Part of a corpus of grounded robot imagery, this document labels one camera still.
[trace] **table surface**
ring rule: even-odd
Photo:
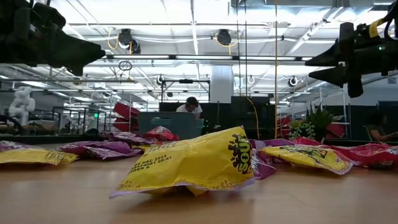
[[[277,166],[240,192],[108,198],[136,158],[0,166],[0,223],[395,223],[398,173]]]

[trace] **person sitting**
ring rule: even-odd
[[[196,119],[200,119],[200,113],[202,113],[203,110],[201,109],[198,100],[191,96],[188,97],[187,102],[184,105],[179,106],[175,112],[193,113]]]
[[[382,125],[386,123],[387,116],[381,111],[377,111],[369,117],[366,127],[373,141],[388,141],[397,135],[397,133],[386,134],[384,132]]]

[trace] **chair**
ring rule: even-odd
[[[138,113],[138,124],[141,134],[162,126],[178,135],[180,140],[185,140],[201,135],[203,120],[196,120],[193,113],[140,112]]]
[[[368,134],[369,141],[373,141],[372,135],[371,135],[371,133],[369,132],[368,127],[367,127],[366,125],[364,125],[363,127],[365,128],[366,133]]]

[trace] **white shirt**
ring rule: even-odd
[[[198,107],[195,108],[192,112],[189,112],[185,108],[185,104],[184,104],[184,105],[179,106],[175,112],[186,112],[186,113],[198,114],[198,113],[202,113],[203,110],[201,109],[200,105],[198,105]]]

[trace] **potted plant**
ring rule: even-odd
[[[333,114],[327,110],[321,110],[320,104],[315,111],[312,109],[312,105],[310,105],[310,110],[307,109],[305,121],[295,121],[292,123],[290,138],[306,137],[321,141],[326,137],[326,130],[334,120],[335,117]]]

